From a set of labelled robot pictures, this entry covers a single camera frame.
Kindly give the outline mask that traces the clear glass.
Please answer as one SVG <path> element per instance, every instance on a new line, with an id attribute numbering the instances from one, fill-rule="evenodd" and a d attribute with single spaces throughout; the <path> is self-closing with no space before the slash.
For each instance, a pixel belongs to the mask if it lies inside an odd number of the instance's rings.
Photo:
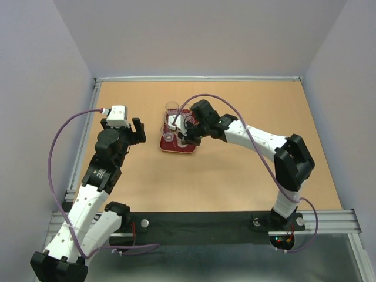
<path id="1" fill-rule="evenodd" d="M 185 135 L 182 134 L 181 132 L 178 132 L 176 134 L 177 138 L 177 145 L 178 147 L 185 148 L 187 146 L 187 142 L 185 141 Z"/>
<path id="2" fill-rule="evenodd" d="M 184 123 L 191 123 L 191 124 L 196 123 L 193 112 L 190 109 L 183 109 L 181 113 L 181 117 Z"/>
<path id="3" fill-rule="evenodd" d="M 161 135 L 163 140 L 167 143 L 174 141 L 175 133 L 168 127 L 168 125 L 163 125 L 161 127 Z"/>
<path id="4" fill-rule="evenodd" d="M 175 101 L 167 102 L 165 105 L 165 109 L 168 116 L 176 115 L 179 111 L 179 104 Z"/>
<path id="5" fill-rule="evenodd" d="M 176 125 L 173 124 L 174 120 L 175 120 L 175 117 L 176 115 L 170 115 L 170 114 L 165 114 L 165 119 L 164 119 L 164 124 L 166 125 L 166 127 L 172 131 L 175 131 L 176 130 Z"/>

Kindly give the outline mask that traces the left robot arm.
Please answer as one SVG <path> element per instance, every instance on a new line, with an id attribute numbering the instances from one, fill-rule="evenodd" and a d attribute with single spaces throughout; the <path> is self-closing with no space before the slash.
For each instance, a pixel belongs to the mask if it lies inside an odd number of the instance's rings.
<path id="1" fill-rule="evenodd" d="M 131 146 L 144 143 L 144 124 L 138 118 L 103 118 L 95 153 L 69 213 L 60 208 L 63 223 L 42 252 L 30 260 L 39 281 L 85 281 L 88 265 L 114 231 L 130 227 L 130 208 L 111 202 L 96 223 L 93 219 L 111 194 Z"/>

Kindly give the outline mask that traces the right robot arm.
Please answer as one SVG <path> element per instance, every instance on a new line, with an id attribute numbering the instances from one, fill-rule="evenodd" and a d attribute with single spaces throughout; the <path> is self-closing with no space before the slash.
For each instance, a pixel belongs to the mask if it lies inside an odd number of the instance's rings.
<path id="1" fill-rule="evenodd" d="M 202 138 L 210 136 L 243 146 L 256 152 L 262 160 L 273 162 L 271 174 L 278 194 L 269 219 L 277 229 L 288 226 L 297 210 L 300 190 L 315 167 L 303 138 L 296 134 L 290 137 L 274 135 L 247 125 L 240 117 L 220 116 L 207 100 L 196 102 L 190 110 L 194 122 L 183 116 L 169 120 L 176 125 L 182 143 L 198 146 Z"/>

